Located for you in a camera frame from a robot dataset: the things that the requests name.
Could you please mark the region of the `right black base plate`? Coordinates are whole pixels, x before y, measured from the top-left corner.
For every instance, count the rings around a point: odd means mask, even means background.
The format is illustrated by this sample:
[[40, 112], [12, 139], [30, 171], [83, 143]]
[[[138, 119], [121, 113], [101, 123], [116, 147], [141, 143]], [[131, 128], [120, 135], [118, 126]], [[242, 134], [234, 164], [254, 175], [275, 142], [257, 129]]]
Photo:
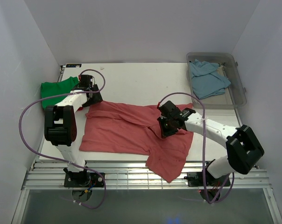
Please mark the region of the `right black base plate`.
[[[189, 187], [202, 187], [203, 186], [203, 172], [188, 172], [184, 177], [187, 180]], [[206, 173], [206, 186], [220, 187], [225, 182], [225, 187], [231, 186], [231, 182], [228, 179], [225, 181], [226, 176], [221, 176], [218, 179], [212, 177], [209, 173]]]

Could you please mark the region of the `folded green t shirt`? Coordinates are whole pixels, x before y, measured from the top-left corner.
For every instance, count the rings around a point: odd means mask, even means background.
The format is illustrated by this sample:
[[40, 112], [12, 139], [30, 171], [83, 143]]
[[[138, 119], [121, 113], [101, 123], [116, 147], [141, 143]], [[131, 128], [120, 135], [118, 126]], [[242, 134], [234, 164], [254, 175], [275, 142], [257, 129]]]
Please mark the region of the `folded green t shirt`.
[[[45, 82], [41, 83], [41, 98], [52, 97], [55, 95], [61, 95], [70, 93], [70, 91], [79, 83], [78, 77], [70, 77], [64, 81], [50, 83]], [[51, 98], [42, 101], [42, 107], [45, 110], [49, 105], [55, 105], [62, 100], [64, 100], [66, 96]]]

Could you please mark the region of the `clear plastic bin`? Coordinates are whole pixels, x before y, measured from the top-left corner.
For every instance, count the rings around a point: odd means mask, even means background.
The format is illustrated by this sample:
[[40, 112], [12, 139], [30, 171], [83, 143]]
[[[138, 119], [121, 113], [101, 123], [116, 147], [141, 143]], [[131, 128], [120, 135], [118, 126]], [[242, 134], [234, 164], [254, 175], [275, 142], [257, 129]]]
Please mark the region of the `clear plastic bin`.
[[224, 89], [223, 94], [209, 96], [201, 100], [207, 109], [233, 110], [246, 104], [245, 90], [237, 70], [238, 64], [232, 55], [219, 52], [190, 52], [186, 59], [189, 73], [191, 73], [190, 63], [195, 60], [216, 63], [218, 65], [217, 73], [227, 78], [231, 83]]

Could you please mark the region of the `aluminium table frame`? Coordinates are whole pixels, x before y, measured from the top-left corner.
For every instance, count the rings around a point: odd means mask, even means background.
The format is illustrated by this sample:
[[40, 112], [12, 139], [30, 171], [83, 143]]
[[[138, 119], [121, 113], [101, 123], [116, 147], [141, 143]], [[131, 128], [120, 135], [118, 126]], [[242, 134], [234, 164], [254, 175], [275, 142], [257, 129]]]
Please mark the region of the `aluminium table frame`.
[[[63, 66], [59, 78], [65, 80], [85, 69], [94, 69], [103, 74], [97, 83], [104, 85], [102, 95], [108, 101], [152, 105], [169, 93], [190, 92], [186, 63], [84, 63], [80, 68]], [[182, 176], [168, 183], [154, 174], [146, 168], [147, 157], [144, 155], [83, 152], [82, 156], [92, 168], [106, 173], [108, 190], [158, 190], [162, 193], [167, 190], [194, 190], [188, 187]], [[63, 168], [64, 164], [60, 161], [37, 157], [25, 176], [22, 187], [25, 195], [34, 190], [63, 190]], [[250, 217], [255, 224], [267, 221], [282, 223], [266, 170], [254, 168], [247, 175], [231, 176], [231, 180], [234, 181], [231, 195], [235, 195], [239, 189], [247, 193], [260, 190], [261, 204], [266, 209], [250, 208], [244, 212], [239, 207], [233, 216], [240, 214], [241, 223], [248, 223]]]

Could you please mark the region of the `blue label sticker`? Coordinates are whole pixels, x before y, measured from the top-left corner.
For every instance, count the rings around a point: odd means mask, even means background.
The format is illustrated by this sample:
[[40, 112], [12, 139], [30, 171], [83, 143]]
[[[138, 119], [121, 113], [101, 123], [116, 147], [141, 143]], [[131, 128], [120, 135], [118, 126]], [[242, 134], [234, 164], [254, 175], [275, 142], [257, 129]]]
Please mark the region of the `blue label sticker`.
[[66, 64], [66, 68], [81, 68], [82, 64]]

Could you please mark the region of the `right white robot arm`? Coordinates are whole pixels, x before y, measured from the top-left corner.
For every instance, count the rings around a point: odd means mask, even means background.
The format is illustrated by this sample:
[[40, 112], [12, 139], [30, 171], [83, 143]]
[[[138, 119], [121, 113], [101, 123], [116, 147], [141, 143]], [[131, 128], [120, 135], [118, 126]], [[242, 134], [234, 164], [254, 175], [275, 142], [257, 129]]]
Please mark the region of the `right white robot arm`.
[[226, 126], [204, 118], [193, 109], [180, 110], [171, 101], [157, 108], [161, 112], [158, 122], [163, 138], [183, 129], [211, 139], [226, 149], [226, 156], [212, 160], [202, 173], [196, 175], [202, 183], [214, 185], [220, 178], [234, 172], [246, 175], [264, 155], [263, 147], [249, 126]]

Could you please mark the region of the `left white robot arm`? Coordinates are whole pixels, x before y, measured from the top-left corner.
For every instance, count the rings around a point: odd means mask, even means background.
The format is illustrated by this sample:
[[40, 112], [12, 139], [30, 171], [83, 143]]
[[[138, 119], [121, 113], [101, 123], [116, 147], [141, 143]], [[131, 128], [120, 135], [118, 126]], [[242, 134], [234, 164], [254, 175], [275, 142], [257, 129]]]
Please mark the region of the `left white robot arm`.
[[55, 105], [46, 107], [44, 135], [68, 162], [67, 168], [63, 169], [67, 175], [66, 183], [83, 187], [90, 183], [91, 176], [87, 170], [73, 165], [75, 163], [86, 167], [86, 161], [79, 155], [78, 150], [71, 148], [77, 137], [75, 112], [81, 107], [100, 103], [103, 99], [93, 76], [79, 75], [78, 80], [79, 83], [71, 90], [70, 95]]

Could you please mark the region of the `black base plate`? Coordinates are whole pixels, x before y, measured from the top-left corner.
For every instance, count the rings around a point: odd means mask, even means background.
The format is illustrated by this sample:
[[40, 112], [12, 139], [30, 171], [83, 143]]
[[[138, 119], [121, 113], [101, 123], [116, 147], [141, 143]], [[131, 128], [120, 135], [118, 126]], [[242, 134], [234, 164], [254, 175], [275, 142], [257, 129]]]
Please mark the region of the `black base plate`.
[[[203, 172], [188, 172], [184, 177], [187, 180], [189, 187], [202, 187], [203, 186]], [[231, 186], [231, 182], [228, 179], [225, 181], [226, 176], [221, 176], [218, 179], [212, 177], [209, 173], [206, 173], [206, 186], [220, 187], [225, 182], [225, 187]]]
[[103, 178], [105, 173], [100, 173], [102, 177], [97, 173], [90, 172], [68, 172], [65, 174], [63, 186], [66, 188], [88, 188], [88, 187], [104, 187]]

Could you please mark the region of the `blue t shirt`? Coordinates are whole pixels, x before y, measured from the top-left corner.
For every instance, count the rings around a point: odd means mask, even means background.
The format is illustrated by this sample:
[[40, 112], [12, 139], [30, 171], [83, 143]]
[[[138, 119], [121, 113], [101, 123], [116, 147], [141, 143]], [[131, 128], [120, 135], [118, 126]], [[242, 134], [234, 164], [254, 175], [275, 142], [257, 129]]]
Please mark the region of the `blue t shirt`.
[[189, 62], [190, 79], [194, 94], [200, 100], [225, 94], [231, 85], [228, 78], [218, 73], [218, 63], [200, 62], [197, 59]]

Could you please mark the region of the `salmon pink t shirt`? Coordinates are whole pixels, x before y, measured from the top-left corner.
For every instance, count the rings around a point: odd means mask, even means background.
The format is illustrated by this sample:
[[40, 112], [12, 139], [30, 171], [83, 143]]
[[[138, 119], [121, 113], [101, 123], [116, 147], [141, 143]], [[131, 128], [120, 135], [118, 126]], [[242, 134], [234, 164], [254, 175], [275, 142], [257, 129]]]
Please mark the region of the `salmon pink t shirt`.
[[181, 174], [193, 133], [180, 129], [162, 138], [155, 105], [103, 101], [90, 106], [85, 116], [80, 151], [146, 155], [146, 166], [167, 182]]

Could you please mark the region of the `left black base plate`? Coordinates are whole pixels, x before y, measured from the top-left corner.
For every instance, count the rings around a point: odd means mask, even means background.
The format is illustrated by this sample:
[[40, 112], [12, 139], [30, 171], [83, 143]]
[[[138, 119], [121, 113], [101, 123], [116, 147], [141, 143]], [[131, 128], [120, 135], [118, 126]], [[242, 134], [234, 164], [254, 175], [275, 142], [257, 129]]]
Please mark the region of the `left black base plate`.
[[103, 178], [105, 173], [100, 173], [102, 177], [97, 173], [90, 172], [68, 172], [65, 174], [63, 186], [66, 188], [88, 188], [88, 187], [104, 187]]

